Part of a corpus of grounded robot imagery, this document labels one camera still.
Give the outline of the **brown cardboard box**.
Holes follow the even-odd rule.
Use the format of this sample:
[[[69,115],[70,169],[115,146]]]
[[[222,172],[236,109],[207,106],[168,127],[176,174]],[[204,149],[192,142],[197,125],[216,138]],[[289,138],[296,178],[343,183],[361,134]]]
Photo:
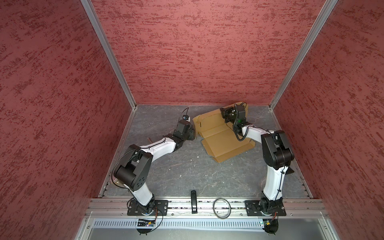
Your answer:
[[[216,162],[221,163],[255,147],[255,141],[247,138],[240,142],[233,132],[232,123],[225,123],[219,109],[193,118],[196,133],[202,144]]]

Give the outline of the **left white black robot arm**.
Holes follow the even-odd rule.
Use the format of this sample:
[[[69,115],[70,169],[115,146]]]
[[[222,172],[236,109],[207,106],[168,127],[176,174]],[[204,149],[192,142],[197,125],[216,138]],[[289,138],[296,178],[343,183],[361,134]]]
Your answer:
[[[142,214],[150,215],[155,209],[155,196],[146,184],[152,162],[177,151],[185,141],[194,139],[195,129],[191,119],[183,115],[172,134],[150,145],[130,145],[116,163],[112,176],[131,192]]]

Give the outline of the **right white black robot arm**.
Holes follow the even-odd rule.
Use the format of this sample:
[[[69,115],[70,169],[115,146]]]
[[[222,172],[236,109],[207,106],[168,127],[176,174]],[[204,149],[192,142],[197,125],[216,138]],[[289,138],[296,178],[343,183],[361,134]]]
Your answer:
[[[258,210],[264,216],[271,216],[284,209],[283,183],[286,175],[293,173],[291,162],[295,156],[291,144],[282,130],[269,131],[249,123],[245,104],[220,108],[225,123],[232,123],[232,130],[238,141],[246,138],[262,144],[263,158],[267,164],[267,178]]]

